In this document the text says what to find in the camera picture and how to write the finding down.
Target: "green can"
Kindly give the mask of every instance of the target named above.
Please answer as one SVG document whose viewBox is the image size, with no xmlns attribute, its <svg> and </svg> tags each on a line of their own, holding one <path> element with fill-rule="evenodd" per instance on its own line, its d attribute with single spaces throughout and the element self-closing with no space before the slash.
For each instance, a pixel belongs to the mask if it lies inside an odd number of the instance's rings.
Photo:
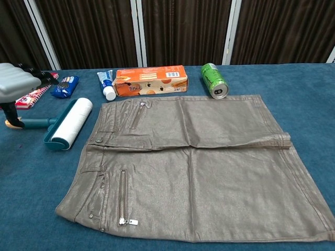
<svg viewBox="0 0 335 251">
<path fill-rule="evenodd" d="M 229 87 L 215 64 L 208 63 L 203 65 L 201 67 L 201 74 L 213 98 L 220 99 L 226 97 Z"/>
</svg>

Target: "oreo package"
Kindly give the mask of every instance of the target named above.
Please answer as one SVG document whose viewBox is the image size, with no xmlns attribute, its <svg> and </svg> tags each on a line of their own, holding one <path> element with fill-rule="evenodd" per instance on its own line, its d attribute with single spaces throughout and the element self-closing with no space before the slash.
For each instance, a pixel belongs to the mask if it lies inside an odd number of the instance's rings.
<svg viewBox="0 0 335 251">
<path fill-rule="evenodd" d="M 51 95 L 56 98 L 68 98 L 72 95 L 79 81 L 78 76 L 64 77 L 62 81 L 54 88 Z"/>
</svg>

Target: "table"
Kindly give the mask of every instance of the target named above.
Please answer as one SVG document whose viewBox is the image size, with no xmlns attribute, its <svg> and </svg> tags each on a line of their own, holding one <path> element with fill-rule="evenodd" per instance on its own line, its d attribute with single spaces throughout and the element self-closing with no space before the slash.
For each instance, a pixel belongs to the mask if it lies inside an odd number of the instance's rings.
<svg viewBox="0 0 335 251">
<path fill-rule="evenodd" d="M 186 66 L 185 93 L 208 95 L 201 66 Z M 335 214 L 335 64 L 230 65 L 218 67 L 230 95 L 260 94 L 282 129 L 292 137 L 300 158 Z M 56 117 L 71 100 L 94 105 L 69 151 L 51 151 L 43 144 L 45 129 L 12 130 L 0 112 L 0 250 L 335 250 L 335 243 L 184 243 L 103 234 L 69 222 L 54 213 L 69 189 L 81 149 L 98 117 L 102 94 L 96 72 L 58 71 L 60 79 L 77 75 L 80 82 L 70 99 L 56 99 L 50 89 L 26 118 Z"/>
</svg>

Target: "teal handle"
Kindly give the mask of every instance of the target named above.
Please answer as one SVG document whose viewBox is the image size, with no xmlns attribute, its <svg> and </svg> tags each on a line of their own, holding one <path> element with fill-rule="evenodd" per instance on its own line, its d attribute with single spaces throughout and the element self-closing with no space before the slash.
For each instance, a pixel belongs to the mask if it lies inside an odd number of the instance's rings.
<svg viewBox="0 0 335 251">
<path fill-rule="evenodd" d="M 48 128 L 51 124 L 55 124 L 56 121 L 57 118 L 21 119 L 21 122 L 25 124 L 24 129 Z"/>
</svg>

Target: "white cap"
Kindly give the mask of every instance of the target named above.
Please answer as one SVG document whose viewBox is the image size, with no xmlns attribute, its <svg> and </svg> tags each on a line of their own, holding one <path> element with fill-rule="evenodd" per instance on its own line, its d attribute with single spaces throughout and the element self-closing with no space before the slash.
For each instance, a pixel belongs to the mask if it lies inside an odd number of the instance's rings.
<svg viewBox="0 0 335 251">
<path fill-rule="evenodd" d="M 115 91 L 113 87 L 111 86 L 106 86 L 103 91 L 104 95 L 106 96 L 106 99 L 109 101 L 112 101 L 116 98 Z"/>
</svg>

